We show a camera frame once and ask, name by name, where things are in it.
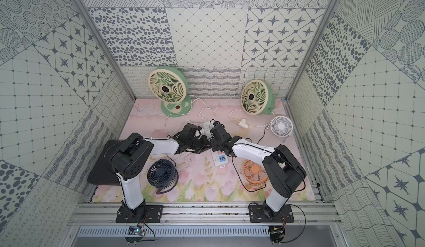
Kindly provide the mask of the white power strip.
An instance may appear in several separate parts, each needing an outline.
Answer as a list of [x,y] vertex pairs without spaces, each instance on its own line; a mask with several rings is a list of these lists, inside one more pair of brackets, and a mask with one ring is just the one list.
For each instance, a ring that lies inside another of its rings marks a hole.
[[[208,139],[212,137],[210,133],[211,126],[212,124],[210,124],[210,122],[203,123],[203,134],[205,134]],[[216,167],[224,168],[229,163],[228,157],[222,151],[210,150],[210,154]]]

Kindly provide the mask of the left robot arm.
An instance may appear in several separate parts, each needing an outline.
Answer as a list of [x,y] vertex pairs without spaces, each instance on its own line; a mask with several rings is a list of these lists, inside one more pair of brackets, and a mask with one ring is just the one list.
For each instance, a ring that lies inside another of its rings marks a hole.
[[108,148],[104,159],[111,164],[111,172],[117,175],[124,194],[124,205],[134,210],[145,201],[139,174],[150,156],[184,152],[200,154],[209,149],[211,142],[206,135],[202,135],[201,128],[188,123],[181,132],[165,139],[145,138],[132,133]]

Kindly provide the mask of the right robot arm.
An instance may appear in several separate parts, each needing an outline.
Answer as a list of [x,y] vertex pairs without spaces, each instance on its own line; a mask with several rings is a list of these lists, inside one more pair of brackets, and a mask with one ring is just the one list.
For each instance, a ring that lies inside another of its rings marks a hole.
[[250,160],[262,165],[272,186],[265,200],[265,211],[276,215],[286,205],[297,188],[305,183],[306,171],[285,145],[266,147],[246,141],[240,136],[231,136],[225,126],[214,121],[210,129],[211,148],[227,156]]

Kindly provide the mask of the navy blue desk fan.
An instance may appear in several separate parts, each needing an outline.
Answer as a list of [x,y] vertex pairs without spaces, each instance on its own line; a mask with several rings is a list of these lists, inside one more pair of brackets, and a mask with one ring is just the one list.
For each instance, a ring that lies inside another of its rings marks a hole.
[[178,180],[179,174],[175,163],[166,159],[156,161],[147,173],[147,181],[157,189],[157,195],[173,190],[177,186]]

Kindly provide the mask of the orange desk fan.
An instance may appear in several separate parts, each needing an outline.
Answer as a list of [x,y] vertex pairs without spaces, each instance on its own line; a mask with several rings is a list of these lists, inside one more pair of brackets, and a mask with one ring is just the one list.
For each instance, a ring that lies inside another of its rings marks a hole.
[[246,187],[249,191],[256,191],[266,187],[268,176],[266,170],[260,164],[246,160],[242,168],[242,174],[248,181]]

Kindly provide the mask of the green cream fan right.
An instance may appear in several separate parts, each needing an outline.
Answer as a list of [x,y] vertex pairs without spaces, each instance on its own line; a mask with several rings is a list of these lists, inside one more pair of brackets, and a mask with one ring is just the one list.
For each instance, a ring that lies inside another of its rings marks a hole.
[[241,105],[248,115],[271,115],[276,99],[268,84],[261,80],[251,80],[241,93]]

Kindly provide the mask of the green cream fan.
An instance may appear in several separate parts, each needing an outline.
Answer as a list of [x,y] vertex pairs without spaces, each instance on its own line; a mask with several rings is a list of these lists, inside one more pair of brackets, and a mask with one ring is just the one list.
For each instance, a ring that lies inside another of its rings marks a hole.
[[261,80],[251,80],[241,93],[241,105],[248,115],[271,115],[276,99],[268,84]]
[[149,74],[148,85],[162,101],[160,107],[167,117],[177,118],[190,112],[192,101],[188,95],[189,84],[179,70],[169,66],[158,67]]

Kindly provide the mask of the green cream fan left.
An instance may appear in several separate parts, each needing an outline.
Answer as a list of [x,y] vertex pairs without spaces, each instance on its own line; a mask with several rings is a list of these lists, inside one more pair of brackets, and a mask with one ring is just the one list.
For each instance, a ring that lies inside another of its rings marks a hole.
[[158,67],[149,74],[148,85],[162,101],[160,107],[167,117],[177,118],[190,112],[192,101],[188,95],[189,84],[179,70],[169,66]]

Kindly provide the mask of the small white desk fan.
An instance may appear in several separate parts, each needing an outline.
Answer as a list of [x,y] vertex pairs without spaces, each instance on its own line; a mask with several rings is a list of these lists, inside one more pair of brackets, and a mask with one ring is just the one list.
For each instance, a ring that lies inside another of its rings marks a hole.
[[275,136],[281,138],[283,143],[292,135],[294,130],[292,121],[283,115],[274,117],[270,121],[269,128]]

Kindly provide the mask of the black flat box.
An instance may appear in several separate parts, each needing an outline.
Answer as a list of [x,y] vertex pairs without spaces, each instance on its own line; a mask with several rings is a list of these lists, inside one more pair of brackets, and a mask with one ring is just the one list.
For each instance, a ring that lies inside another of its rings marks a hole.
[[98,157],[92,171],[89,173],[87,181],[93,185],[105,185],[105,186],[119,186],[119,180],[117,175],[112,172],[110,163],[110,155],[118,150],[120,141],[109,140],[100,156]]

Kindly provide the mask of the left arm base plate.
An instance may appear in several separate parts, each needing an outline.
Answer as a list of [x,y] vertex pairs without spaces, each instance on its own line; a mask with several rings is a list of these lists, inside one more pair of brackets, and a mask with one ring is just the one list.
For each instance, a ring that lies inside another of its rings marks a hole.
[[140,205],[130,209],[122,203],[117,211],[116,223],[159,223],[163,208],[163,205]]

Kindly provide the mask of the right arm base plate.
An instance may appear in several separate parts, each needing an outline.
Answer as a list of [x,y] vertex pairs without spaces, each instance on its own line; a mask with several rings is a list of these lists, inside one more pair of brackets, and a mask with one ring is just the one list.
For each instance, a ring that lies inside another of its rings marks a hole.
[[250,203],[248,205],[251,223],[293,223],[293,211],[290,205],[284,205],[278,212],[274,212],[268,205]]

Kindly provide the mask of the aluminium rail frame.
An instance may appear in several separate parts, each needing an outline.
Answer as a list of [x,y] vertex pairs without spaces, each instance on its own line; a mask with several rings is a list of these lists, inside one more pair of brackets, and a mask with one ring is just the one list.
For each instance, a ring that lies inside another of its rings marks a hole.
[[[263,209],[247,202],[234,203],[161,203],[161,210],[147,205],[148,214],[142,218],[154,225],[242,225],[271,224],[264,217]],[[81,203],[70,218],[72,225],[112,226],[116,218],[132,224],[130,217],[119,211],[119,203]],[[293,202],[287,217],[287,225],[330,225],[342,224],[336,208],[331,203]]]

